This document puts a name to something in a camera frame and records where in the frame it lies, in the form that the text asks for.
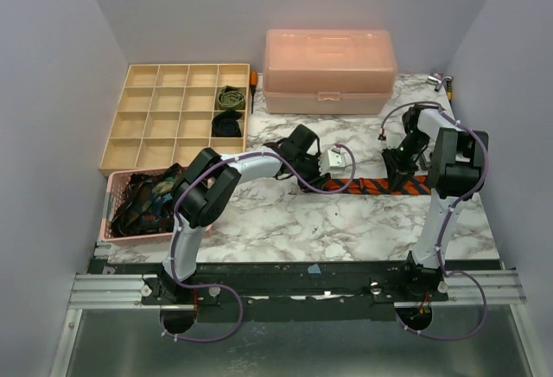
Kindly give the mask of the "orange navy striped tie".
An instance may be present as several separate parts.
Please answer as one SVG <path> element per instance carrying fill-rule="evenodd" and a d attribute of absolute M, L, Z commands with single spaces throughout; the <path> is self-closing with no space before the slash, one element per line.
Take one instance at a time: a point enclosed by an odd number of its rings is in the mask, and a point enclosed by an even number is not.
<path fill-rule="evenodd" d="M 349 195 L 431 195 L 427 176 L 412 176 L 397 190 L 391 190 L 386 178 L 354 178 L 341 191 Z"/>

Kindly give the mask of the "pink plastic storage box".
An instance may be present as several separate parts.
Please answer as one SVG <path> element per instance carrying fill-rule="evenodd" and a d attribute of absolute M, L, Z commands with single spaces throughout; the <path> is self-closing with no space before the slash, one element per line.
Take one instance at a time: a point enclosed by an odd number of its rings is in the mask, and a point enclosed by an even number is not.
<path fill-rule="evenodd" d="M 271 29 L 263 95 L 272 114 L 375 115 L 394 93 L 397 62 L 385 30 Z"/>

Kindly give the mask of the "pink plastic basket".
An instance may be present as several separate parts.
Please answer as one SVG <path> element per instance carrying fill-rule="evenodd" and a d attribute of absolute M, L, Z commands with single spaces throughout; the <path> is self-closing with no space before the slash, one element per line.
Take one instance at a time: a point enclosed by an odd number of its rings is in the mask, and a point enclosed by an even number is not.
<path fill-rule="evenodd" d="M 124 184 L 129 180 L 129 175 L 132 172 L 152 172 L 155 174 L 161 169 L 133 169 L 126 171 L 116 171 L 109 175 L 107 191 L 105 196 L 105 205 L 103 210 L 103 216 L 101 221 L 99 238 L 105 243 L 109 243 L 115 246 L 137 246 L 146 244 L 156 244 L 162 242 L 168 242 L 171 239 L 172 232 L 170 233 L 158 233 L 148 234 L 143 236 L 131 236 L 129 238 L 115 238 L 111 235 L 111 218 L 114 215 L 117 206 L 120 204 L 122 190 Z"/>

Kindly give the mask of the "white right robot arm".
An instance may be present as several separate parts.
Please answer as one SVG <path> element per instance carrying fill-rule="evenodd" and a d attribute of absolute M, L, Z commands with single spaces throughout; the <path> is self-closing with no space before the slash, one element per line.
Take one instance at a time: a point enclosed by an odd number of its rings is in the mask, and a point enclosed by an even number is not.
<path fill-rule="evenodd" d="M 418 171 L 418 158 L 434 144 L 427 174 L 429 211 L 394 284 L 401 298 L 415 301 L 437 291 L 446 275 L 445 253 L 461 210 L 481 190 L 489 170 L 489 135 L 451 118 L 435 102 L 410 102 L 405 107 L 404 139 L 382 151 L 391 191 L 407 186 Z"/>

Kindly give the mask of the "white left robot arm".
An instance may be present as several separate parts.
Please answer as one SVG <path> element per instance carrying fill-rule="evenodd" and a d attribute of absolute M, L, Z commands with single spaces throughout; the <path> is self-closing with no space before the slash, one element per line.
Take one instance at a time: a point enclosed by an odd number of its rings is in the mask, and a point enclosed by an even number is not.
<path fill-rule="evenodd" d="M 204 232 L 222 215 L 237 186 L 292 176 L 301 188 L 316 192 L 329 178 L 321 173 L 320 156 L 320 139 L 305 125 L 250 152 L 220 155 L 211 148 L 202 150 L 173 190 L 174 228 L 168 256 L 162 262 L 162 294 L 180 304 L 199 287 L 189 278 L 196 271 Z"/>

